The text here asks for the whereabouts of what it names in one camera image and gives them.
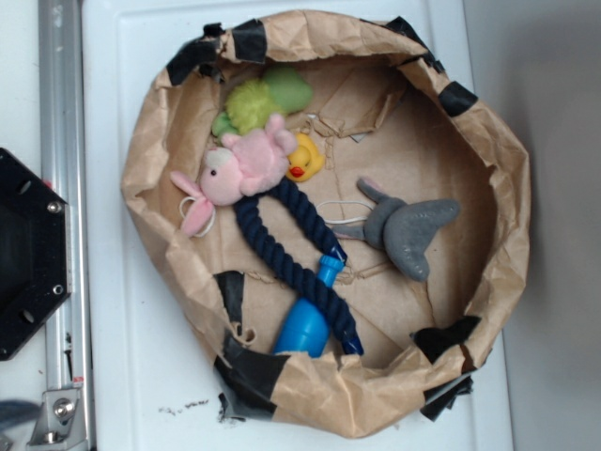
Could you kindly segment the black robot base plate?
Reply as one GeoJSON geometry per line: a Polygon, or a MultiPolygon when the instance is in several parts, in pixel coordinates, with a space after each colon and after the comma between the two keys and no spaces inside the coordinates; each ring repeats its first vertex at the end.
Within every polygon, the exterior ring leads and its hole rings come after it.
{"type": "Polygon", "coordinates": [[[68,204],[1,149],[1,360],[69,296],[68,204]]]}

